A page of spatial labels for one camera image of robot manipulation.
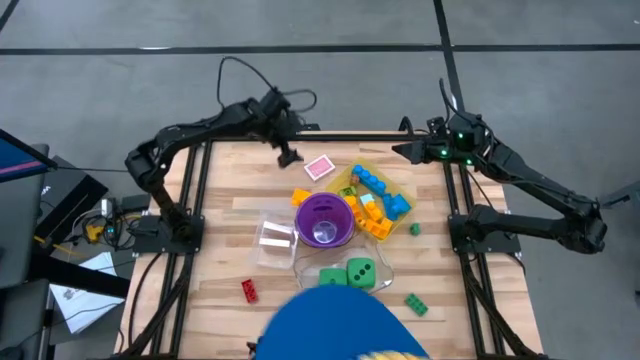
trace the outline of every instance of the purple bowl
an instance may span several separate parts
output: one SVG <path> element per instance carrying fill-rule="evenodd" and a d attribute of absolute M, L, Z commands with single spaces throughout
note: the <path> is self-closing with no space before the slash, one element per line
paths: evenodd
<path fill-rule="evenodd" d="M 355 220 L 349 205 L 338 195 L 317 193 L 300 204 L 296 228 L 305 244 L 316 248 L 333 248 L 351 238 Z"/>

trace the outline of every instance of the monitor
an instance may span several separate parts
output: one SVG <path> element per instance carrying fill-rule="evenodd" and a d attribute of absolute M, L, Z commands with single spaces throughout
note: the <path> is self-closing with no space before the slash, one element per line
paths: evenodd
<path fill-rule="evenodd" d="M 0 129 L 0 183 L 54 170 L 57 164 Z"/>

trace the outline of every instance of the wooden tabletop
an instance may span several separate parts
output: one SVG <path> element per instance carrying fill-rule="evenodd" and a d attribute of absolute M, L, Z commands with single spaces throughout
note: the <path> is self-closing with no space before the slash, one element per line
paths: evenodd
<path fill-rule="evenodd" d="M 451 249 L 446 217 L 449 200 L 441 164 L 410 165 L 392 152 L 388 142 L 292 143 L 307 161 L 327 154 L 336 171 L 314 183 L 295 163 L 279 169 L 278 150 L 257 142 L 216 143 L 209 168 L 203 215 L 206 231 L 202 250 L 195 258 L 189 288 L 180 358 L 247 357 L 247 341 L 256 341 L 279 306 L 300 291 L 293 270 L 257 268 L 249 257 L 261 210 L 290 209 L 295 187 L 315 191 L 325 186 L 357 157 L 364 157 L 417 200 L 416 208 L 384 243 L 384 255 L 393 266 L 392 285 L 375 294 L 436 359 L 474 358 L 471 326 L 459 259 Z M 187 152 L 180 152 L 166 177 L 169 193 L 178 199 Z M 193 204 L 200 157 L 190 191 Z M 493 205 L 506 208 L 502 187 L 476 175 Z M 454 170 L 458 198 L 463 199 L 459 173 Z M 483 202 L 473 185 L 475 200 Z M 422 233 L 409 234 L 418 222 Z M 127 334 L 131 300 L 142 272 L 153 255 L 141 256 L 135 265 L 121 329 Z M 164 276 L 163 255 L 145 280 L 136 308 L 134 337 L 156 311 Z M 487 256 L 499 310 L 524 343 L 541 352 L 542 345 L 522 269 L 505 255 Z M 182 262 L 178 262 L 176 276 Z M 259 302 L 247 304 L 241 282 L 253 279 Z M 417 317 L 404 298 L 415 293 L 429 307 Z M 488 320 L 481 310 L 487 351 L 492 351 Z M 165 325 L 162 350 L 168 351 L 174 312 Z"/>

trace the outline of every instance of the green lego brick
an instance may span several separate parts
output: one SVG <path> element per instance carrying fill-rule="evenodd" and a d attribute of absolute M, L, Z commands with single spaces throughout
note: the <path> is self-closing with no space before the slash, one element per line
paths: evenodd
<path fill-rule="evenodd" d="M 404 303 L 407 304 L 418 316 L 423 316 L 429 308 L 415 294 L 409 294 Z"/>
<path fill-rule="evenodd" d="M 346 187 L 340 191 L 338 191 L 338 195 L 340 197 L 345 197 L 345 196 L 356 196 L 356 187 L 355 186 L 349 186 Z"/>
<path fill-rule="evenodd" d="M 420 224 L 418 224 L 418 223 L 411 224 L 411 226 L 409 227 L 409 232 L 413 236 L 420 235 Z"/>
<path fill-rule="evenodd" d="M 376 285 L 376 263 L 369 258 L 353 258 L 347 261 L 349 285 L 370 289 Z"/>
<path fill-rule="evenodd" d="M 347 285 L 347 270 L 326 268 L 320 270 L 318 285 Z"/>

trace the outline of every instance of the gray floor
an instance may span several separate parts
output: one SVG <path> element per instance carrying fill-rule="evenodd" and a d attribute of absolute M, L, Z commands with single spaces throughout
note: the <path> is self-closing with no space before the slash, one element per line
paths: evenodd
<path fill-rule="evenodd" d="M 8 0 L 0 0 L 4 6 Z M 0 47 L 160 47 L 311 43 L 438 43 L 424 0 L 21 0 Z M 640 41 L 640 2 L 446 0 L 454 44 L 576 44 Z M 309 87 L 320 102 L 307 116 L 323 129 L 388 130 L 441 114 L 440 53 L 242 56 L 282 88 Z M 215 55 L 0 57 L 2 128 L 77 166 L 122 168 L 128 150 L 155 129 L 217 112 Z M 640 54 L 456 54 L 467 109 L 528 163 L 578 192 L 597 196 L 640 179 Z M 223 100 L 260 96 L 264 86 L 231 65 Z M 296 99 L 300 106 L 306 99 Z M 96 177 L 122 196 L 123 174 Z M 514 213 L 554 216 L 507 188 Z M 640 309 L 640 224 L 629 207 L 607 211 L 604 253 L 583 256 L 523 239 L 531 299 L 546 353 L 566 359 L 635 359 Z M 130 269 L 121 269 L 126 276 Z M 107 356 L 113 311 L 56 359 Z M 56 335 L 59 341 L 68 334 Z"/>

